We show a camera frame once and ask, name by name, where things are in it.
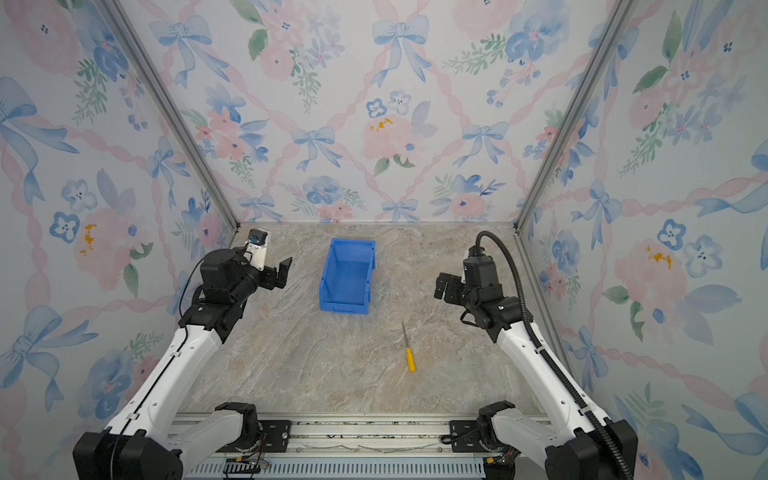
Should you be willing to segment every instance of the blue plastic bin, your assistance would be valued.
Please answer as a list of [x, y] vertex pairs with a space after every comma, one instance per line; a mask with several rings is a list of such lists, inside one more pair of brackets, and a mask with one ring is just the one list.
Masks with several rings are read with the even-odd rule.
[[376, 242], [334, 238], [320, 280], [324, 312], [368, 314], [371, 273], [376, 268]]

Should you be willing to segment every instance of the yellow handle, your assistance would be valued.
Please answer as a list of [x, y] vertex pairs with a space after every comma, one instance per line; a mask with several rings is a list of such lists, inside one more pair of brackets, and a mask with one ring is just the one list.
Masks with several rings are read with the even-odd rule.
[[413, 362], [413, 352], [411, 352], [411, 349], [406, 349], [406, 358], [408, 359], [408, 370], [415, 372], [416, 364]]

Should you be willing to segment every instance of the floral wallpaper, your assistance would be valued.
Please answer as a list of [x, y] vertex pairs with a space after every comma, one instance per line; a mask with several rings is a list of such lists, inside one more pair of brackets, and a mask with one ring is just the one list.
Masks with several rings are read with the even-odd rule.
[[574, 377], [637, 430], [635, 478], [768, 478], [768, 4], [633, 15], [528, 252]]
[[0, 477], [74, 478], [230, 229], [93, 3], [4, 0], [0, 45]]
[[614, 5], [123, 2], [239, 218], [320, 223], [516, 219]]

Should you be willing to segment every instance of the screwdriver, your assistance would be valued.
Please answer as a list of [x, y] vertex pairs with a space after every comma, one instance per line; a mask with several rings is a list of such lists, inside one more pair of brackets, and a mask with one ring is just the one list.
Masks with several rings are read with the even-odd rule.
[[411, 351], [411, 343], [408, 341], [408, 334], [406, 333], [406, 323], [400, 321], [402, 324], [402, 336], [406, 338], [406, 359], [408, 360], [408, 370], [411, 372], [416, 371], [416, 364], [413, 362], [413, 352]]

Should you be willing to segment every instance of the robotic arm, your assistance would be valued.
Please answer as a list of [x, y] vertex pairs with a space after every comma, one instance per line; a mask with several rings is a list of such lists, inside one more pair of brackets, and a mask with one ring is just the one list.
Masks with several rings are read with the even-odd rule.
[[180, 479], [222, 445], [252, 452], [263, 441], [256, 408], [224, 403], [207, 421], [168, 438], [170, 424], [203, 365], [227, 341], [257, 288], [284, 288], [293, 258], [264, 266], [267, 233], [253, 229], [245, 247], [215, 250], [200, 264], [203, 284], [149, 378], [100, 433], [74, 447], [79, 478]]
[[[484, 254], [480, 239], [494, 240], [515, 279], [517, 297], [504, 296], [493, 259]], [[461, 321], [484, 329], [494, 343], [515, 361], [537, 393], [551, 427], [523, 415], [510, 402], [480, 409], [477, 430], [490, 451], [522, 452], [552, 480], [632, 478], [637, 434], [626, 420], [612, 422], [608, 414], [579, 388], [557, 357], [550, 355], [538, 326], [531, 321], [515, 262], [501, 240], [481, 232], [464, 260], [462, 276], [440, 273], [435, 298], [465, 308]], [[464, 320], [467, 314], [475, 322]], [[514, 458], [502, 461], [511, 467]]]

